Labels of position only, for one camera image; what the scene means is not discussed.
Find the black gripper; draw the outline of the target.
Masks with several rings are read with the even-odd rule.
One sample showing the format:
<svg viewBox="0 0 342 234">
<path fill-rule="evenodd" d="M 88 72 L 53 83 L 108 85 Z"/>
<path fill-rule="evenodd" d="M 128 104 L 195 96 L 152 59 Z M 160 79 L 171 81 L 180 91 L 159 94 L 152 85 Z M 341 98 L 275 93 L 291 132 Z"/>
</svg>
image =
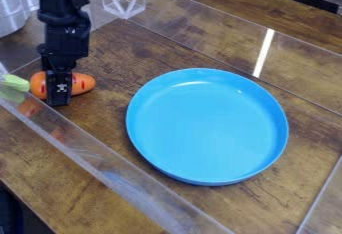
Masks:
<svg viewBox="0 0 342 234">
<path fill-rule="evenodd" d="M 72 92 L 72 73 L 76 61 L 88 56 L 91 20 L 84 11 L 79 11 L 71 23 L 45 24 L 44 43 L 37 46 L 41 56 L 41 68 L 45 72 L 47 104 L 69 104 Z"/>
</svg>

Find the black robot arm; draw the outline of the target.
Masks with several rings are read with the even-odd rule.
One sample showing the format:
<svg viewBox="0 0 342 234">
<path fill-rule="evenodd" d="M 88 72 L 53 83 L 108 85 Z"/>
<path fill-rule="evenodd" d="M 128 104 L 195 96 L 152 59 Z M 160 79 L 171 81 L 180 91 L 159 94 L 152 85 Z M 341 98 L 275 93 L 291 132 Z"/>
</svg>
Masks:
<svg viewBox="0 0 342 234">
<path fill-rule="evenodd" d="M 39 0 L 37 19 L 44 23 L 44 43 L 37 46 L 45 74 L 47 104 L 68 105 L 72 69 L 88 56 L 91 20 L 81 8 L 89 0 Z"/>
</svg>

